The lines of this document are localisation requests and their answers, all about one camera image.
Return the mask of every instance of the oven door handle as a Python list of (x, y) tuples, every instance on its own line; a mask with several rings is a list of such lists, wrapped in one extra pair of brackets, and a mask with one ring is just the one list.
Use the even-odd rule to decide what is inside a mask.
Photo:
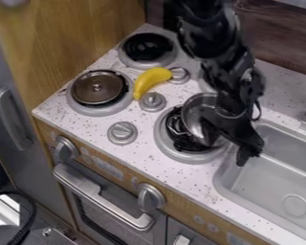
[(54, 176), (58, 182), (70, 189), (73, 193), (99, 206), (101, 209), (136, 231), (147, 232), (155, 222), (154, 218), (147, 213), (143, 213), (140, 217), (136, 218), (106, 200), (99, 195), (101, 187), (97, 183), (87, 179), (84, 175), (70, 166), (61, 163), (56, 165), (54, 168)]

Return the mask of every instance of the wire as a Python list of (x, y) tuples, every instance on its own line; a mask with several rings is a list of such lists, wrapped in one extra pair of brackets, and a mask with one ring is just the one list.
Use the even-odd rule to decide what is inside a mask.
[(31, 227), (33, 225), (34, 219), (36, 217), (36, 204), (34, 201), (27, 197), (24, 194), (21, 194), (14, 190), (0, 190), (0, 195), (9, 195), (9, 194), (15, 194), (18, 196), (23, 197), (26, 199), (30, 205), (31, 205), (31, 215), (29, 219), (26, 221), (25, 225), (22, 227), (22, 229), (13, 237), (13, 239), (7, 244), (7, 245), (20, 245), (25, 240), (29, 232), (31, 231)]

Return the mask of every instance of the countertop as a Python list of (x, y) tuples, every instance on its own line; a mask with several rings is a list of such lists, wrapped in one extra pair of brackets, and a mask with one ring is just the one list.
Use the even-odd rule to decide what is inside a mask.
[[(148, 24), (136, 30), (136, 33), (140, 32), (163, 33), (175, 38), (173, 33)], [(118, 59), (116, 48), (86, 70), (114, 69), (135, 79), (141, 71), (125, 67)], [(186, 67), (192, 73), (192, 79), (183, 85), (166, 82), (153, 89), (165, 95), (166, 108), (184, 103), (192, 95), (201, 92), (195, 80), (199, 69), (198, 61), (189, 59), (180, 51), (177, 60), (168, 67), (173, 66)], [(257, 66), (267, 79), (267, 91), (261, 100), (263, 119), (300, 131), (299, 119), (306, 110), (306, 76), (260, 60), (257, 60)], [(222, 161), (186, 165), (166, 157), (157, 148), (153, 138), (154, 122), (162, 112), (144, 112), (139, 108), (137, 101), (132, 101), (125, 110), (113, 116), (82, 116), (67, 104), (65, 88), (68, 84), (36, 107), (33, 115), (270, 243), (306, 245), (306, 240), (221, 196), (215, 190), (212, 178)], [(138, 127), (139, 137), (133, 144), (118, 146), (107, 139), (109, 126), (120, 121), (131, 122)]]

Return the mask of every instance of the yellow banana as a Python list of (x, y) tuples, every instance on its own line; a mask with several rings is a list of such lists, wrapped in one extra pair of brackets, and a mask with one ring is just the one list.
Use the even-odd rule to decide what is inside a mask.
[(140, 74), (134, 85), (133, 97), (139, 100), (154, 85), (170, 80), (172, 73), (162, 67), (155, 67)]

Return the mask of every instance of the sink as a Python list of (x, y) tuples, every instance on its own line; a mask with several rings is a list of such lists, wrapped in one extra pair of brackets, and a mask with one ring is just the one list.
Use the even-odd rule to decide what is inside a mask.
[(265, 141), (263, 154), (244, 167), (223, 163), (213, 184), (234, 203), (306, 239), (306, 136), (271, 123), (256, 131)]

